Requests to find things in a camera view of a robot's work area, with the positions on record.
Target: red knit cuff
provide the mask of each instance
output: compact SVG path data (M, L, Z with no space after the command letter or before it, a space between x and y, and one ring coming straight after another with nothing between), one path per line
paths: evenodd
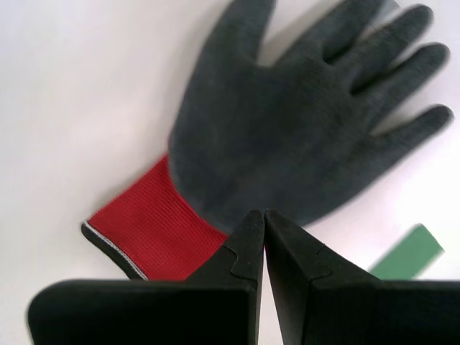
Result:
M131 278L184 280L227 236L198 217L170 179L167 156L82 225Z

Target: green object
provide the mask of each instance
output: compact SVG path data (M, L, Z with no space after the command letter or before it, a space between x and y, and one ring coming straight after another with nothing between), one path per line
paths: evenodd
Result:
M419 225L371 270L371 274L382 280L410 280L443 252L427 228Z

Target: white surface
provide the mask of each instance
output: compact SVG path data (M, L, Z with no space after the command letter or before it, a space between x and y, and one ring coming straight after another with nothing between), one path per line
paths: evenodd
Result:
M280 0L261 61L273 61L336 2ZM460 4L422 2L437 13L428 39L447 43L454 58L393 121L432 103L460 114ZM125 279L83 238L80 222L165 151L196 56L226 3L0 4L0 344L29 342L27 304L45 286L69 278ZM457 122L309 231L369 268L413 224L424 223L447 251L424 277L460 278L459 134ZM281 344L267 277L259 337L264 345Z

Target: glove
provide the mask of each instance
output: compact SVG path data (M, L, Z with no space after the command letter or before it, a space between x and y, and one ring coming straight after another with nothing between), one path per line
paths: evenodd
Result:
M382 2L342 2L271 68L256 59L275 1L230 5L203 49L169 142L172 181L200 217L227 234L251 209L308 224L451 118L437 106L371 135L449 55L432 44L390 67L428 27L426 6L356 44Z

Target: work glove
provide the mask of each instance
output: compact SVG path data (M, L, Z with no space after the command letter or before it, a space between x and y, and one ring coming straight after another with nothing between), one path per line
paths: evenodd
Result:
M235 0L211 33L163 157L83 234L131 278L184 280L252 209L305 225L355 196L451 117L436 107L370 133L443 64L392 61L428 26L418 6L355 44L383 0L346 0L271 68L256 65L274 0Z

